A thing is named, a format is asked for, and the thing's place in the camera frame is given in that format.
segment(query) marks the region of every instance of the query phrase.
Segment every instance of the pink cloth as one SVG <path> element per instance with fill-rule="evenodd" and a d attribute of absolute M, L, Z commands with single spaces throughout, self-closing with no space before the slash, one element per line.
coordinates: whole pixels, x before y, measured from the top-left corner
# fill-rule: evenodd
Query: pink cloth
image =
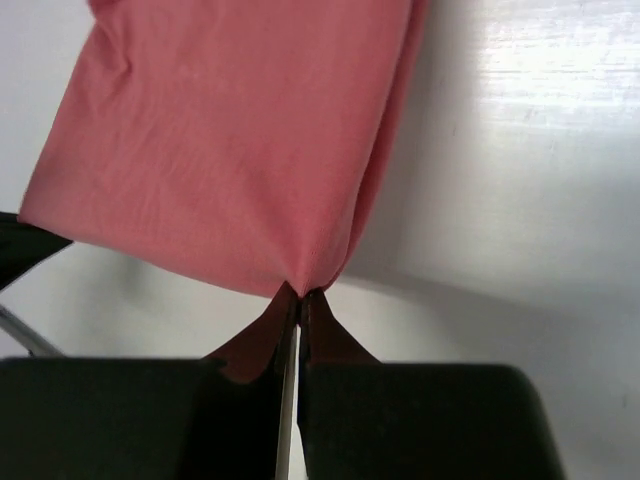
<path fill-rule="evenodd" d="M 272 295 L 360 237 L 426 0 L 93 0 L 21 221 Z"/>

